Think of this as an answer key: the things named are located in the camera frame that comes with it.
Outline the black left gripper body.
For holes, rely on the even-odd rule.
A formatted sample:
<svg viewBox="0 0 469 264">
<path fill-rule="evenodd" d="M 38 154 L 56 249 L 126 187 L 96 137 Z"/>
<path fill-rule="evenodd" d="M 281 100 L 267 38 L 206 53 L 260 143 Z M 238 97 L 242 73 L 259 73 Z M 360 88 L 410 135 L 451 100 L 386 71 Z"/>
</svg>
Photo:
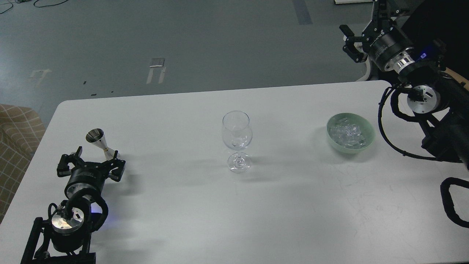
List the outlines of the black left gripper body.
<svg viewBox="0 0 469 264">
<path fill-rule="evenodd" d="M 109 166 L 92 163 L 71 169 L 70 177 L 64 189 L 65 197 L 71 198 L 76 192 L 90 188 L 102 194 L 104 182 L 109 174 Z"/>
</svg>

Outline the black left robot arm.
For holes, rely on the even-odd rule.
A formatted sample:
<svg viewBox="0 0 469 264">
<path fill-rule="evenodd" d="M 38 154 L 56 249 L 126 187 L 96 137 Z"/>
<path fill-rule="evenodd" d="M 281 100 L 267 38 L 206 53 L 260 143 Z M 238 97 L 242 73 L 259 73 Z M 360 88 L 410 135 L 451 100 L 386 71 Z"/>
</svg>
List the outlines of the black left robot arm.
<svg viewBox="0 0 469 264">
<path fill-rule="evenodd" d="M 47 218 L 37 217 L 22 255 L 22 264 L 95 264 L 90 251 L 92 233 L 98 231 L 109 214 L 102 197 L 107 179 L 119 182 L 126 162 L 119 152 L 104 162 L 81 159 L 82 147 L 63 154 L 57 165 L 57 176 L 68 177 L 66 199 L 48 206 Z"/>
</svg>

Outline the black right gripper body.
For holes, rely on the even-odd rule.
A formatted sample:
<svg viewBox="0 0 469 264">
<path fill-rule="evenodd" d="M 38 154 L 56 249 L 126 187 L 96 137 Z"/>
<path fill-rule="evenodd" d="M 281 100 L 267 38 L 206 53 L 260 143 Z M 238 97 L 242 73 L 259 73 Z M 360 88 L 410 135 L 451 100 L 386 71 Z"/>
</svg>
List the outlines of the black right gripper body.
<svg viewBox="0 0 469 264">
<path fill-rule="evenodd" d="M 416 62 L 413 43 L 392 20 L 371 20 L 362 32 L 362 62 L 382 72 L 401 72 Z"/>
</svg>

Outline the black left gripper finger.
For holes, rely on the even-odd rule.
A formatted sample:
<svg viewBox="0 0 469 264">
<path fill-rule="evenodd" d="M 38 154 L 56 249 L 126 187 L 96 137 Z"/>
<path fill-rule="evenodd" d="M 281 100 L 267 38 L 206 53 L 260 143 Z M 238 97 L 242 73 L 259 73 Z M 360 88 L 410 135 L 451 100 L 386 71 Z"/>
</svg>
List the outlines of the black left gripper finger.
<svg viewBox="0 0 469 264">
<path fill-rule="evenodd" d="M 79 170 L 88 168 L 87 162 L 81 159 L 82 146 L 72 154 L 63 154 L 57 165 L 57 177 L 75 176 Z"/>
<path fill-rule="evenodd" d="M 125 170 L 126 161 L 119 159 L 119 152 L 115 150 L 110 160 L 99 164 L 99 172 L 106 178 L 112 179 L 114 182 L 120 182 Z"/>
</svg>

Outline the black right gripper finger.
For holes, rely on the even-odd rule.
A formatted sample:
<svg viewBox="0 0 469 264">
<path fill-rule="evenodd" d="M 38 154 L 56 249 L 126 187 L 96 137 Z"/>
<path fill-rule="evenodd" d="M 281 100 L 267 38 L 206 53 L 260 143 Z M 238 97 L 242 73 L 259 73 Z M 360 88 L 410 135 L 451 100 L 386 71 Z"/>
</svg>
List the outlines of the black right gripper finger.
<svg viewBox="0 0 469 264">
<path fill-rule="evenodd" d="M 355 43 L 366 43 L 365 36 L 355 36 L 348 25 L 340 25 L 339 29 L 345 36 L 345 44 L 342 50 L 356 63 L 365 62 L 367 55 L 359 51 Z"/>
<path fill-rule="evenodd" d="M 405 15 L 405 3 L 401 0 L 374 0 L 372 30 L 390 30 L 396 22 L 393 18 Z"/>
</svg>

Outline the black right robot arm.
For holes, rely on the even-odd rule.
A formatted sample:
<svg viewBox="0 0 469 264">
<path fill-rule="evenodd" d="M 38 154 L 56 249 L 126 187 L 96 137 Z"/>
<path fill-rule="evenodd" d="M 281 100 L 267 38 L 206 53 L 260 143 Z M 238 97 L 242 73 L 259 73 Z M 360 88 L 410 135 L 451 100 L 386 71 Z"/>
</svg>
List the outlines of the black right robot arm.
<svg viewBox="0 0 469 264">
<path fill-rule="evenodd" d="M 416 50 L 396 22 L 409 13 L 397 0 L 374 0 L 370 22 L 360 35 L 348 25 L 340 25 L 345 42 L 342 50 L 356 63 L 372 63 L 380 73 L 395 72 L 396 80 L 385 89 L 377 111 L 380 134 L 392 149 L 404 157 L 468 167 L 468 90 L 445 72 L 442 41 L 434 40 L 429 49 Z M 387 100 L 396 117 L 420 125 L 424 133 L 421 147 L 429 157 L 390 142 L 382 123 Z"/>
</svg>

